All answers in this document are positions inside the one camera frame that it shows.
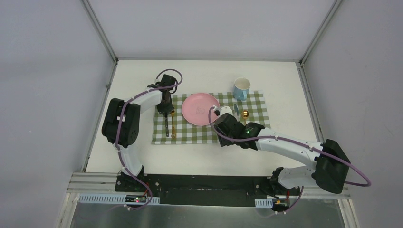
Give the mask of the green checkered cloth napkin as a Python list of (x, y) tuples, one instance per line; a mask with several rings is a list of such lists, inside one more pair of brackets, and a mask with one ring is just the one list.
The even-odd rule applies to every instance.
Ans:
[[(234, 108), (234, 105), (236, 105), (240, 113), (243, 110), (247, 110), (249, 112), (247, 122), (254, 122), (268, 128), (270, 127), (269, 115), (262, 90), (249, 91), (247, 100), (245, 101), (236, 100), (231, 92), (210, 93), (210, 95), (218, 100), (220, 107), (229, 106), (230, 108)], [(181, 107), (189, 96), (190, 94), (175, 94), (172, 96), (175, 113), (173, 116), (169, 116), (168, 125), (169, 129), (171, 129), (172, 121), (174, 121), (176, 138), (166, 135), (165, 117), (158, 113), (157, 110), (154, 111), (152, 144), (214, 144), (218, 142), (216, 133), (213, 132), (209, 125), (196, 126), (185, 120)]]

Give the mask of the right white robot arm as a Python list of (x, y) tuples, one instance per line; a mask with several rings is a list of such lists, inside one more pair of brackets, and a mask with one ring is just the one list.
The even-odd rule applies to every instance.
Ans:
[(333, 140), (324, 143), (288, 138), (257, 123), (243, 125), (231, 114), (222, 114), (213, 124), (220, 146), (237, 145), (243, 149), (273, 152), (302, 163), (296, 168), (276, 168), (270, 190), (283, 194), (293, 187), (318, 186), (340, 194), (349, 171), (350, 160)]

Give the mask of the gold spoon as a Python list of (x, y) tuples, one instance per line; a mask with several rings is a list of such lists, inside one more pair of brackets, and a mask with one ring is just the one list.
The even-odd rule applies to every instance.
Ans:
[(243, 110), (242, 111), (242, 118), (244, 120), (244, 125), (247, 125), (247, 120), (249, 118), (249, 112), (248, 110)]

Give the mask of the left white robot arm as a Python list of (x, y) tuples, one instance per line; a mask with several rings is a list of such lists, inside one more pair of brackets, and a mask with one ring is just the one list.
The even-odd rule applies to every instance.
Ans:
[(101, 133), (117, 150), (122, 172), (128, 175), (127, 186), (133, 192), (140, 192), (145, 186), (145, 179), (139, 176), (143, 165), (139, 161), (135, 142), (139, 135), (141, 114), (156, 107), (167, 116), (174, 110), (171, 95), (177, 91), (183, 81), (161, 72), (155, 84), (128, 99), (113, 98), (107, 107)]

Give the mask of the pink plate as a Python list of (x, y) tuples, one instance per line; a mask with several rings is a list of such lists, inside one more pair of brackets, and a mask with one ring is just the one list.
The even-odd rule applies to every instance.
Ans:
[(196, 93), (188, 96), (182, 104), (182, 115), (185, 120), (196, 126), (209, 125), (209, 117), (213, 123), (217, 119), (217, 115), (209, 109), (213, 106), (219, 107), (218, 100), (206, 93)]

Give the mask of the silver knife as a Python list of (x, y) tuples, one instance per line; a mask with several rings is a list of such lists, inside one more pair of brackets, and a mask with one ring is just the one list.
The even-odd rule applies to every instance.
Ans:
[(234, 104), (234, 114), (236, 117), (239, 117), (239, 109), (238, 106), (236, 104)]

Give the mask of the light blue mug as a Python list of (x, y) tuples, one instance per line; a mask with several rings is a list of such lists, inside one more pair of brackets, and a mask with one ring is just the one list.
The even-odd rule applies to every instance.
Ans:
[(237, 78), (233, 84), (232, 95), (235, 99), (246, 101), (250, 89), (250, 81), (244, 77)]

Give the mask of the gold fork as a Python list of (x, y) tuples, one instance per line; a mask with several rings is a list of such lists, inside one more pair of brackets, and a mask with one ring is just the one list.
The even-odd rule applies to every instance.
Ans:
[(176, 135), (176, 129), (175, 129), (175, 111), (171, 112), (171, 118), (172, 118), (172, 133), (171, 133), (171, 137), (173, 139), (176, 139), (177, 135)]

